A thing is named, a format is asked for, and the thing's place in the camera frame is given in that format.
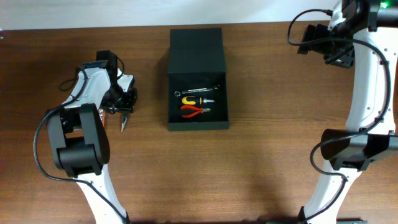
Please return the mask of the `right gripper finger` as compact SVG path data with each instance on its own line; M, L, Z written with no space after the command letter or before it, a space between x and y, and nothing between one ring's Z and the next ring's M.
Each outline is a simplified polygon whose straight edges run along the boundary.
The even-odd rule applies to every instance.
M330 37L331 31L328 30L328 27L322 24L318 24L315 28L314 39L325 39ZM319 44L315 44L313 46L313 50L318 53L331 53L331 44L330 42L322 42Z
M302 43L309 42L309 41L313 40L313 35L315 33L315 29L316 29L316 27L314 25L308 25L307 26L307 28L305 29L305 32L303 34ZM310 51L310 47L309 46L301 45L298 48L297 53L298 54L302 54L302 55L306 55L306 54L308 54L309 51Z

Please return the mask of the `orange black needle-nose pliers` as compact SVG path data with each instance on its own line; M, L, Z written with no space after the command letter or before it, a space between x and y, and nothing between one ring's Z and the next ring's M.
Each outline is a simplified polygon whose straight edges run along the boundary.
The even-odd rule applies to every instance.
M121 115L121 132L124 131L126 124L128 122L128 119L129 119L129 113L123 113Z

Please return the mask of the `silver combination wrench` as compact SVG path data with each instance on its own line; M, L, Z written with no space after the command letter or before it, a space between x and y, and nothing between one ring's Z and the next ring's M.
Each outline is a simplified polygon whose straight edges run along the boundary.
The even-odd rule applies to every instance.
M219 88L220 88L220 85L215 85L215 86L209 87L209 88L197 88L197 89L191 89L191 90L175 91L174 96L182 96L182 95L191 94L191 93L213 91L213 90L218 90Z

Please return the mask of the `small red cutting pliers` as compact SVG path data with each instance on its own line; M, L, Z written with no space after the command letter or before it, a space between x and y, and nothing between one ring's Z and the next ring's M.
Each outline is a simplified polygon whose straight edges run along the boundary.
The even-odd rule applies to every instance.
M185 119L193 118L198 114L203 114L211 111L210 108L199 108L193 105L183 105L180 107L180 110L182 111L181 117Z

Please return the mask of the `yellow black screwdriver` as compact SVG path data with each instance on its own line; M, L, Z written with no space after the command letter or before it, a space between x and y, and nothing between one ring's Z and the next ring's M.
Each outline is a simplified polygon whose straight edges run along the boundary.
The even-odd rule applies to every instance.
M208 103L215 103L215 100L199 97L199 96L184 96L182 98L183 105L203 105Z

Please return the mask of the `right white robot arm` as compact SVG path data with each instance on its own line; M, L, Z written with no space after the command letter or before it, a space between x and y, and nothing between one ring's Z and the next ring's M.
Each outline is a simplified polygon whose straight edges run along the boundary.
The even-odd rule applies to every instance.
M315 146L324 165L299 223L336 223L353 182L368 166L397 153L393 113L397 67L397 2L343 0L327 11L328 25L308 26L297 44L327 64L354 68L353 98L343 130L326 129Z

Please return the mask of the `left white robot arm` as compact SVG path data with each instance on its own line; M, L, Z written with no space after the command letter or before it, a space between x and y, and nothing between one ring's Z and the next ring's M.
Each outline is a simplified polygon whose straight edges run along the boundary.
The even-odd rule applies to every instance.
M110 145L103 119L106 113L121 113L121 124L126 125L137 101L134 76L124 73L115 53L102 50L95 61L76 68L73 82L67 100L42 120L54 164L66 172L66 182L81 188L96 223L129 223L109 175Z

